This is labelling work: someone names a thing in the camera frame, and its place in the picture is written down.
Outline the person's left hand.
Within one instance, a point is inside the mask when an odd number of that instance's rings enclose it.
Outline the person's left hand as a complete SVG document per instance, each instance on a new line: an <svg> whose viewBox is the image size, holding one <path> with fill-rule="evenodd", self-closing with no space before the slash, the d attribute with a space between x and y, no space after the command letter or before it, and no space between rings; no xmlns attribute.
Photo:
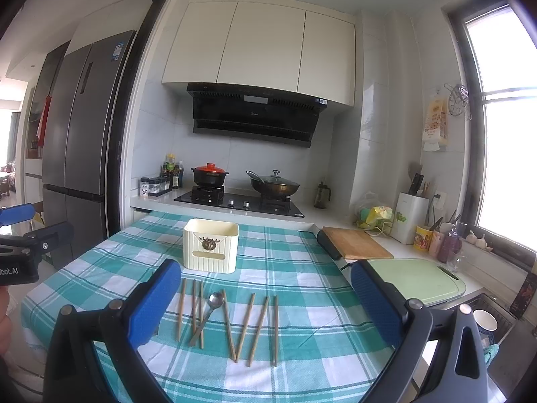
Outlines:
<svg viewBox="0 0 537 403"><path fill-rule="evenodd" d="M12 321L7 314L10 297L5 286L0 289L0 355L8 352L11 342Z"/></svg>

